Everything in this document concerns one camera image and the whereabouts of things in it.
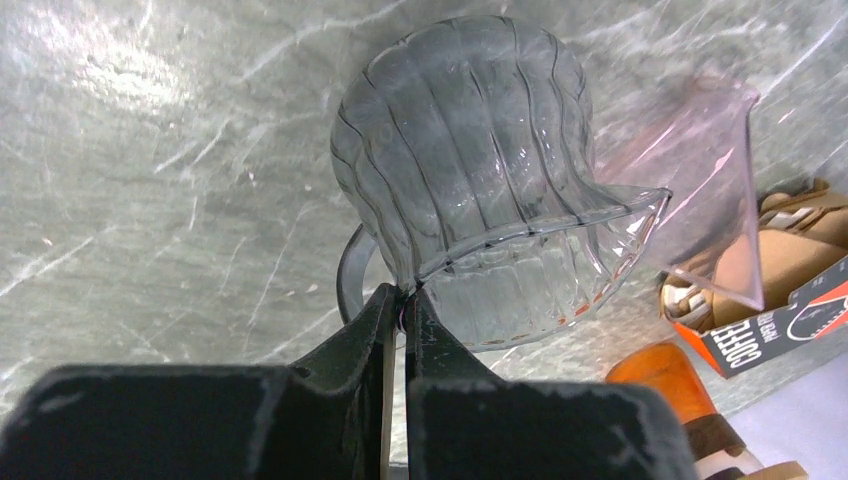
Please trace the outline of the clear glass jar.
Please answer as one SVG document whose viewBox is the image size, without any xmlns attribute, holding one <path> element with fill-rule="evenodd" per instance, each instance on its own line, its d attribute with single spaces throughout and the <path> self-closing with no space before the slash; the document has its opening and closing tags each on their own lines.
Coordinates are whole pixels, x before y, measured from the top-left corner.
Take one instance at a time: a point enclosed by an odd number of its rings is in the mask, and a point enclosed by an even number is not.
<svg viewBox="0 0 848 480">
<path fill-rule="evenodd" d="M 671 199 L 593 172 L 574 52 L 500 16 L 443 20 L 373 58 L 330 152 L 397 286 L 479 352 L 544 339 L 624 282 Z"/>
</svg>

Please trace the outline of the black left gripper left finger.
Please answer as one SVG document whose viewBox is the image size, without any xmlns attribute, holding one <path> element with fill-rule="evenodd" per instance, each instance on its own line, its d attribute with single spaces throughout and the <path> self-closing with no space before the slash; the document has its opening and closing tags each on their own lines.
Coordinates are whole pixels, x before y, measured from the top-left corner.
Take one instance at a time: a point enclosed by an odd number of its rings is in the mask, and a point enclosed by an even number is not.
<svg viewBox="0 0 848 480">
<path fill-rule="evenodd" d="M 5 479 L 381 479 L 399 293 L 291 364 L 66 365 L 1 431 Z"/>
</svg>

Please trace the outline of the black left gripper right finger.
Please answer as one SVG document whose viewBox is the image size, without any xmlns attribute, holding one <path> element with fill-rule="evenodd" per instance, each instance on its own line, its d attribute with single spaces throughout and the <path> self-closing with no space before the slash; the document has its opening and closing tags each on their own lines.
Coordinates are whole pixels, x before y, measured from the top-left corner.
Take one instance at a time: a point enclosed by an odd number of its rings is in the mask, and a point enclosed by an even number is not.
<svg viewBox="0 0 848 480">
<path fill-rule="evenodd" d="M 682 426 L 633 384 L 509 381 L 410 297 L 408 471 L 413 479 L 693 479 Z"/>
</svg>

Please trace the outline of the orange glass carafe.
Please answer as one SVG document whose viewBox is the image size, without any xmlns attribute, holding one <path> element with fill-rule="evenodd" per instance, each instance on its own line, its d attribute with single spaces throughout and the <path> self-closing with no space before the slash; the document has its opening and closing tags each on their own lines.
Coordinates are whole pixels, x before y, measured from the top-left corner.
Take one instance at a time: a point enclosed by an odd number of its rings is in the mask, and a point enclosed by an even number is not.
<svg viewBox="0 0 848 480">
<path fill-rule="evenodd" d="M 687 354 L 674 343 L 657 343 L 628 355 L 611 368 L 606 380 L 658 391 L 683 426 L 698 460 L 719 451 L 738 456 L 747 449 L 718 413 Z"/>
</svg>

